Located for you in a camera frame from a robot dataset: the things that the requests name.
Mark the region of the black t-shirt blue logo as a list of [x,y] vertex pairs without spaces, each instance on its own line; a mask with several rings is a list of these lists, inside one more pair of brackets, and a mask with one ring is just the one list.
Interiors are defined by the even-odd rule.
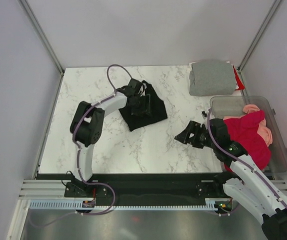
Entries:
[[151,116],[135,116],[131,115],[130,110],[126,107],[120,108],[119,112],[126,122],[129,130],[132,132],[136,129],[152,125],[168,118],[165,103],[159,98],[153,86],[147,81],[143,80],[146,84],[146,94],[150,94],[151,102]]

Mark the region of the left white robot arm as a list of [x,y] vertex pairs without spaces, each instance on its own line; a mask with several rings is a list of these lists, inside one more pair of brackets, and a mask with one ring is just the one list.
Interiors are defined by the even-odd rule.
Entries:
[[93,176],[93,152],[102,135],[105,117],[125,107],[136,117],[151,116],[151,95],[125,86],[99,101],[81,101],[76,108],[70,132],[77,147],[75,177],[80,180],[75,189],[83,197],[91,195],[94,189],[88,180]]

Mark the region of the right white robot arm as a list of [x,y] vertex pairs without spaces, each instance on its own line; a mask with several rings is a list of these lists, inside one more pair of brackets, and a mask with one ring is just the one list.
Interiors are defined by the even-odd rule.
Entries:
[[250,153],[233,140],[223,119],[213,118],[207,124],[190,121],[175,140],[194,148],[210,148],[231,173],[227,180],[212,184],[213,193],[235,199],[261,225],[269,240],[287,240],[287,196],[256,166]]

